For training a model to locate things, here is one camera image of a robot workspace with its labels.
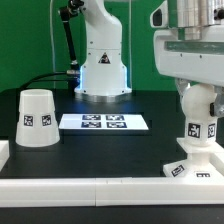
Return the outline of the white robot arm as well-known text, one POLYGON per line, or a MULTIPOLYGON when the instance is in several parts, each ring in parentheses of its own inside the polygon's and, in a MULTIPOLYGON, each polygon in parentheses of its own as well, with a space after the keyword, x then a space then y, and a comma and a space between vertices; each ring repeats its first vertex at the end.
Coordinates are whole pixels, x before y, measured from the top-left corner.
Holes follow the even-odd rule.
MULTIPOLYGON (((86 61, 76 92, 115 97, 130 91, 121 60, 122 25, 104 0, 83 0, 86 61)), ((163 0, 150 15, 158 72, 176 79, 178 91, 190 82, 215 87, 211 114, 224 117, 224 0, 163 0)))

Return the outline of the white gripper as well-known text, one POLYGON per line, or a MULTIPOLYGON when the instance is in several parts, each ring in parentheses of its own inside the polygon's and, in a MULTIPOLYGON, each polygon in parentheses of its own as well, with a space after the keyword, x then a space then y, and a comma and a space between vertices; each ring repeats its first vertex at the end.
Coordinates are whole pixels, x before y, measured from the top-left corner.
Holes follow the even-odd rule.
POLYGON ((176 78, 180 98, 190 88, 190 81, 215 85, 210 115, 224 117, 224 28, 204 28, 202 39, 196 41, 179 40, 174 29, 157 30, 154 58, 161 75, 176 78))

